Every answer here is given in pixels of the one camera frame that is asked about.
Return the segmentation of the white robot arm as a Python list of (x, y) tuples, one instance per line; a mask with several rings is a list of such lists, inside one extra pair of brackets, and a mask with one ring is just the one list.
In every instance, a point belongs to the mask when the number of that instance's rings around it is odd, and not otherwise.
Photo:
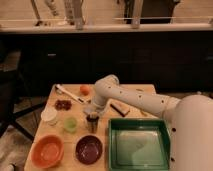
[(88, 115), (102, 115), (109, 99), (142, 109), (171, 124), (169, 171), (213, 171), (213, 99), (189, 95), (182, 99), (122, 87), (115, 75), (94, 84)]

